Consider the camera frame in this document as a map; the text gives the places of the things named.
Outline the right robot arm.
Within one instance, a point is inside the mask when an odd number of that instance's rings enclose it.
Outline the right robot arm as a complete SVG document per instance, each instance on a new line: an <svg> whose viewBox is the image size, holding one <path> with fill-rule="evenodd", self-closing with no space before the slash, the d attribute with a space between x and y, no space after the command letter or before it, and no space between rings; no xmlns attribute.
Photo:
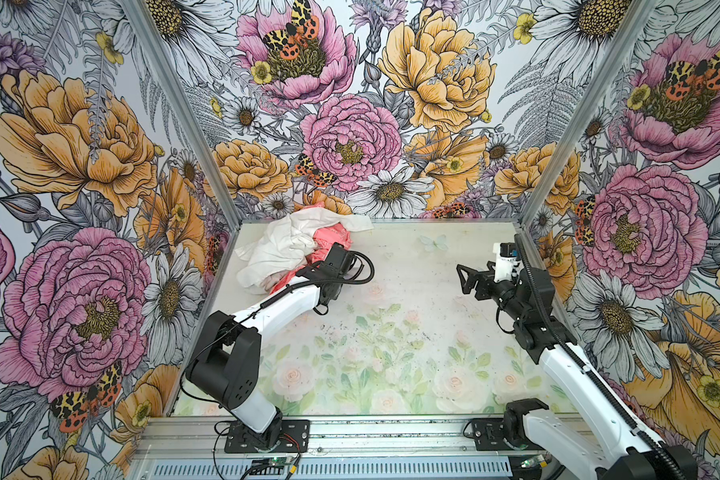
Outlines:
<svg viewBox="0 0 720 480"><path fill-rule="evenodd" d="M691 450L667 444L616 395L587 360L575 338L552 315L554 287L542 269L513 260L478 271L457 265L463 293L491 300L513 321L518 345L560 387L595 436L594 442L565 425L536 398L506 404L504 443L536 445L580 479L694 479Z"/></svg>

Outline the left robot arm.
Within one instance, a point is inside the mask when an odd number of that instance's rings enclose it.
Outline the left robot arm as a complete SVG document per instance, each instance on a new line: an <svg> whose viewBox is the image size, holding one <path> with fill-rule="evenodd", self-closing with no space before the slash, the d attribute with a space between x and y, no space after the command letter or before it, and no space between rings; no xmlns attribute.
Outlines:
<svg viewBox="0 0 720 480"><path fill-rule="evenodd" d="M210 314L184 377L250 432L278 431L282 413L257 390L264 341L304 313L326 314L343 287L367 284L375 273L366 255L333 244L324 259L299 269L259 303L233 314Z"/></svg>

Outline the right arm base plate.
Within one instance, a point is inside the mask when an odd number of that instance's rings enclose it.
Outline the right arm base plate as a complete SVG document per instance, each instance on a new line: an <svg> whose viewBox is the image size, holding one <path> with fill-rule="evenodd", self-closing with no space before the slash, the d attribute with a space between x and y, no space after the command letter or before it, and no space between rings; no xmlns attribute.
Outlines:
<svg viewBox="0 0 720 480"><path fill-rule="evenodd" d="M503 421L498 418L475 418L468 421L462 431L464 437L473 441L477 451L516 451L539 450L534 443L524 440L511 442L504 434Z"/></svg>

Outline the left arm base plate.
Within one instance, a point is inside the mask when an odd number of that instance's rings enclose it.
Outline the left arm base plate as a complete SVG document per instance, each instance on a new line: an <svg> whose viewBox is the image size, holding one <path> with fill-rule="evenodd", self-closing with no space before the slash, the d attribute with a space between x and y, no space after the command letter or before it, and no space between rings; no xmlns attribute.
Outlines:
<svg viewBox="0 0 720 480"><path fill-rule="evenodd" d="M263 433L256 433L241 421L231 423L226 434L227 454L305 453L308 450L311 422L285 419L276 421Z"/></svg>

